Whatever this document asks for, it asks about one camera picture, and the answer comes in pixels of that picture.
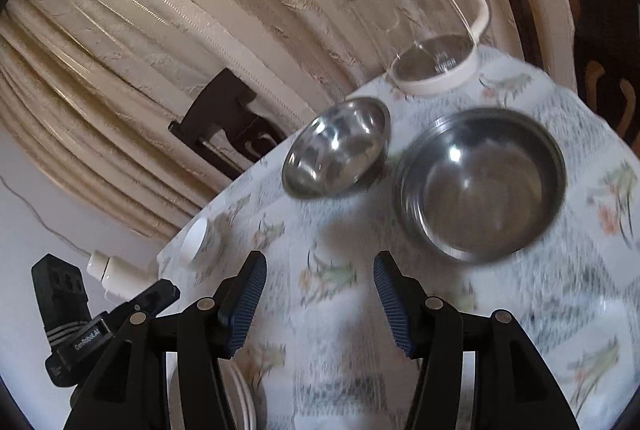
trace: ribbed blue pad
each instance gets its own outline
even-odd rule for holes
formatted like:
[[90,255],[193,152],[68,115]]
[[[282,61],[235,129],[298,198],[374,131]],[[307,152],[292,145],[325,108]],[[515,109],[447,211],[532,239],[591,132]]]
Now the ribbed blue pad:
[[236,350],[244,345],[266,280],[267,264],[262,258],[255,264],[251,276],[242,290],[242,296],[230,316],[231,337],[226,343],[229,356],[233,356]]
[[404,351],[407,357],[412,356],[415,344],[409,336],[409,314],[402,305],[380,256],[376,256],[373,261],[373,282],[376,284],[396,345]]

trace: curtain fold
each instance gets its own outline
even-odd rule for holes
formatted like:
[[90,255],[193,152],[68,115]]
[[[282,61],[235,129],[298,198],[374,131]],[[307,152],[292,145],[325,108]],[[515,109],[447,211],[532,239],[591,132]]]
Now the curtain fold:
[[[490,1],[485,41],[519,55],[507,1]],[[224,67],[287,134],[383,71],[338,0],[9,0],[0,122],[56,184],[168,240],[229,183],[167,131]],[[251,165],[223,133],[209,145]]]

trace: white wall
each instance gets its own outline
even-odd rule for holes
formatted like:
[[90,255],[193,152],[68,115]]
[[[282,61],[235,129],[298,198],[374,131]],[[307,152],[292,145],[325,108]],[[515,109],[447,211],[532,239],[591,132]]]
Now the white wall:
[[[44,222],[89,252],[119,255],[140,267],[161,245],[131,232],[52,184],[0,130],[0,174],[36,208]],[[35,430],[61,430],[71,388],[50,382],[44,360],[50,348],[31,282],[31,266],[45,254],[86,268],[87,259],[47,232],[26,206],[0,184],[0,374]],[[92,316],[108,311],[100,284],[86,273]]]

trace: small metal bowl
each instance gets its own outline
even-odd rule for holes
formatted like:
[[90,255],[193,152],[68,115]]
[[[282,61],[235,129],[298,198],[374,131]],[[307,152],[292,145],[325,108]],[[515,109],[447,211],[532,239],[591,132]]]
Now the small metal bowl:
[[472,263],[531,244],[564,198],[564,159],[529,117],[473,109],[436,120],[407,149],[394,178],[409,236]]
[[386,105],[361,97],[325,111],[296,138],[282,167],[284,190],[298,199],[336,197],[382,169],[390,134]]

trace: metal bowl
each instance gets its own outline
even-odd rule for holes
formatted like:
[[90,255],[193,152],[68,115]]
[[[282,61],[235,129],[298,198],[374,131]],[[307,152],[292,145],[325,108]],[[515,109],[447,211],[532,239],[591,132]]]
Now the metal bowl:
[[380,100],[331,107],[293,142],[282,167],[284,190],[299,199],[335,197],[370,181],[382,168],[389,132],[389,110]]
[[394,202],[416,241],[473,263],[531,244],[564,197],[564,159],[529,117],[473,109],[436,120],[404,153]]

